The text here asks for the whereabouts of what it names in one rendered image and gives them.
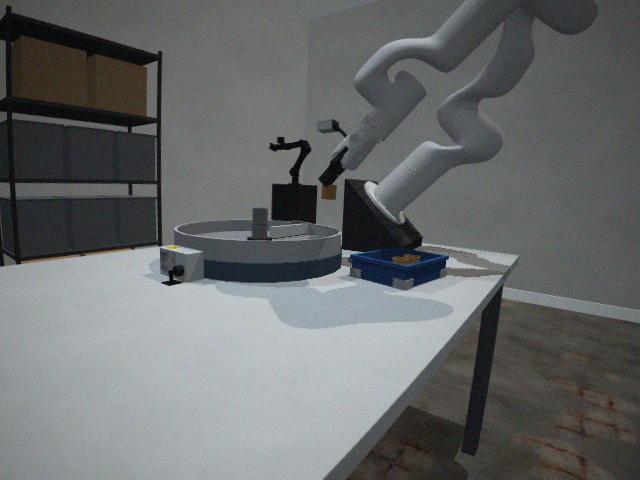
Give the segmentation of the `dark blue crate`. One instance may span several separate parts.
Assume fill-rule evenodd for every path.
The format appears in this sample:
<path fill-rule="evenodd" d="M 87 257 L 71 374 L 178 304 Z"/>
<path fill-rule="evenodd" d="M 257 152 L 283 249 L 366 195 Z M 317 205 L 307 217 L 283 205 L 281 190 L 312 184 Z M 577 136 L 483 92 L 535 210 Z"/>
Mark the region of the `dark blue crate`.
<path fill-rule="evenodd" d="M 420 256 L 420 262 L 409 265 L 392 262 L 393 257 L 403 257 L 407 254 Z M 393 247 L 351 254 L 350 258 L 352 258 L 351 277 L 406 291 L 446 277 L 446 260 L 449 256 Z"/>

